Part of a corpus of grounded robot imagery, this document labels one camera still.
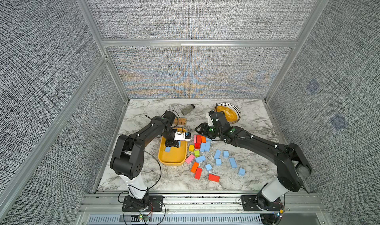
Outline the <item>long blue block pair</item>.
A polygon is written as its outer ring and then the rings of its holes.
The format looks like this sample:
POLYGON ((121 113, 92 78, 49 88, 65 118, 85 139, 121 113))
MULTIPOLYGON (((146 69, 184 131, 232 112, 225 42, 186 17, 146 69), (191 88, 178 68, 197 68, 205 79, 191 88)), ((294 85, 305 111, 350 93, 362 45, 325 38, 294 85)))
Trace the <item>long blue block pair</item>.
POLYGON ((205 152, 206 143, 201 143, 200 152, 205 152))
POLYGON ((206 144, 205 144, 205 152, 209 152, 210 151, 210 145, 211 145, 211 142, 207 142, 206 144))

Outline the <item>yellow plastic tray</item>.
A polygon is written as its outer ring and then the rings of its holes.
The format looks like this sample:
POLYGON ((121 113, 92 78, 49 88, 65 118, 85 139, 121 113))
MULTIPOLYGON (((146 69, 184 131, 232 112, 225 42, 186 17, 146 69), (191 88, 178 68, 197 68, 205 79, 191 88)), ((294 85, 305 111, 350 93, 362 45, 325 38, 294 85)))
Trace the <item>yellow plastic tray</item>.
POLYGON ((166 150, 166 139, 161 138, 158 159, 167 166, 181 166, 186 158, 188 152, 188 141, 179 141, 179 147, 170 147, 170 150, 166 150))

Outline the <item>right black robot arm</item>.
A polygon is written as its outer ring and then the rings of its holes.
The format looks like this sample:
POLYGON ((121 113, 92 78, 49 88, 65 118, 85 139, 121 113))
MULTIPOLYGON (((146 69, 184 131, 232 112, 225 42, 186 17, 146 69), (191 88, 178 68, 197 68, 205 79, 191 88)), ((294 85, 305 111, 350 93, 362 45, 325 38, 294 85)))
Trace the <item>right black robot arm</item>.
POLYGON ((298 192, 311 175, 312 167, 297 144, 272 142, 241 127, 231 126, 223 112, 210 111, 207 119, 207 123, 201 123, 195 128, 199 135, 247 149, 276 165, 277 177, 256 194, 253 204, 258 209, 268 211, 281 196, 289 191, 298 192))

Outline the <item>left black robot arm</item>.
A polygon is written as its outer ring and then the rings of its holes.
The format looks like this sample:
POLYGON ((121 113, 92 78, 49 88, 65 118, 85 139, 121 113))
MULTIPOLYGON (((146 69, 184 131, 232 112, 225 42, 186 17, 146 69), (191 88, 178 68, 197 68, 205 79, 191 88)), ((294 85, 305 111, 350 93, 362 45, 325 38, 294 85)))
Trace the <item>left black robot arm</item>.
POLYGON ((172 129, 177 117, 175 111, 166 110, 162 116, 151 118, 149 124, 136 133, 118 137, 110 168, 126 182, 129 196, 133 199, 146 200, 149 191, 141 175, 145 147, 158 136, 165 139, 166 146, 180 147, 179 142, 175 140, 176 130, 172 129))

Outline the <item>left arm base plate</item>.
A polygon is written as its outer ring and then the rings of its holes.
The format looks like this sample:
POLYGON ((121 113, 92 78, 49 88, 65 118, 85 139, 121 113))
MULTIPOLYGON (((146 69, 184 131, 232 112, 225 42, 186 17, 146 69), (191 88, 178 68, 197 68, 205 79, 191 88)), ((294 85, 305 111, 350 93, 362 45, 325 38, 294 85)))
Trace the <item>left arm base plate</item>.
POLYGON ((126 196, 122 205, 122 212, 161 212, 163 208, 163 196, 146 196, 138 200, 126 196))

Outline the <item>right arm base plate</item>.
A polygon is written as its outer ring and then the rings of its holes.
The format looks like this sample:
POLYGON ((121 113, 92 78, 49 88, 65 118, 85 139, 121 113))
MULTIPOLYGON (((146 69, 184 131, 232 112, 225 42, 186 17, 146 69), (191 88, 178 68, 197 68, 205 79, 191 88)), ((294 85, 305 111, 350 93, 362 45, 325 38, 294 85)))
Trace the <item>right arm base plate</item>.
POLYGON ((257 198, 256 195, 242 195, 240 197, 240 202, 243 206, 244 211, 268 211, 268 212, 279 212, 284 208, 283 203, 278 198, 274 202, 267 201, 264 197, 257 198))

